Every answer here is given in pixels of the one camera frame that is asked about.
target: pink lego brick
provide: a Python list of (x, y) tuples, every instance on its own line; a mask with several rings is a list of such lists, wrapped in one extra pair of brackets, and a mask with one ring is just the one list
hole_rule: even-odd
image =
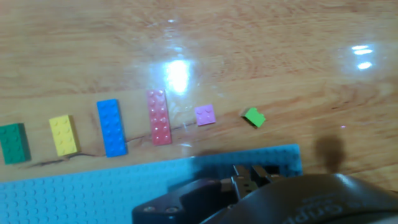
[(198, 126), (216, 123), (216, 116), (214, 115), (213, 105), (199, 106), (195, 108)]
[(155, 146), (171, 144), (169, 114), (164, 90), (148, 90), (147, 101), (152, 131), (152, 143)]

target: wooden table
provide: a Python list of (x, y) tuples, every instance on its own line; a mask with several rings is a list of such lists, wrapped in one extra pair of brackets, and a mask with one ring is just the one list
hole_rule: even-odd
[[(0, 125), (24, 123), (18, 180), (298, 143), (306, 174), (397, 190), (398, 2), (0, 1)], [(165, 88), (173, 144), (153, 146), (145, 92)], [(96, 102), (117, 98), (128, 155), (107, 158)], [(196, 106), (217, 123), (198, 127)], [(254, 129), (248, 106), (267, 121)], [(58, 157), (49, 119), (82, 153)]]

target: small green lego piece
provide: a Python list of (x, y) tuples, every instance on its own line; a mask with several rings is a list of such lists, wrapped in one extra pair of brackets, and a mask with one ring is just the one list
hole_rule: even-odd
[(24, 124), (1, 126), (0, 141), (6, 165), (30, 160)]
[(243, 117), (258, 128), (266, 121), (264, 115), (260, 114), (256, 108), (249, 108), (243, 114)]

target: screw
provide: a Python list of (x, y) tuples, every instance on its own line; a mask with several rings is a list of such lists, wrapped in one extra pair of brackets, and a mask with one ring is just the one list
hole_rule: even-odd
[(176, 211), (178, 211), (178, 207), (170, 207), (170, 208), (166, 209), (167, 213), (173, 213), (173, 212), (176, 212)]
[(155, 210), (155, 207), (152, 206), (148, 206), (146, 208), (144, 208), (144, 212), (153, 212)]

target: light blue baseplate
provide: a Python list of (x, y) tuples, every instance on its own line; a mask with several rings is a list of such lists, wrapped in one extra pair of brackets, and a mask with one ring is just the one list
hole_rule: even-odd
[(278, 165), (302, 175), (296, 144), (96, 170), (0, 184), (1, 224), (131, 224), (132, 209), (204, 177), (224, 179), (233, 165)]

